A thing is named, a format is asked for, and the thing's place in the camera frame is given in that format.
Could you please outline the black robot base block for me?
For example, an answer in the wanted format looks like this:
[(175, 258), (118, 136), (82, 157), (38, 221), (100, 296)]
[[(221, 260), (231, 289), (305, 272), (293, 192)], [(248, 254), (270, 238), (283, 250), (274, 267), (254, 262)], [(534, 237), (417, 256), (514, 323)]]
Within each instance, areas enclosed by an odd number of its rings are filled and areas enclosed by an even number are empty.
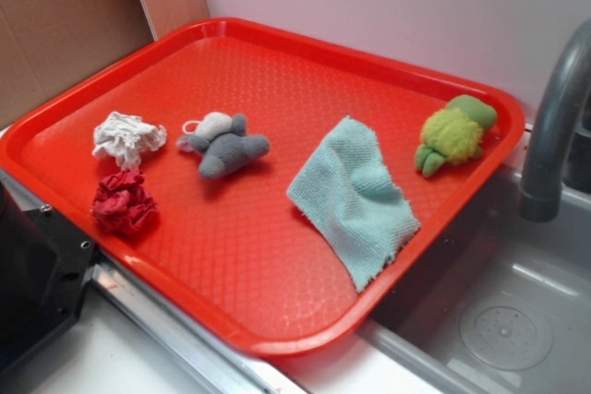
[(23, 210), (1, 188), (2, 376), (78, 322), (96, 257), (58, 210)]

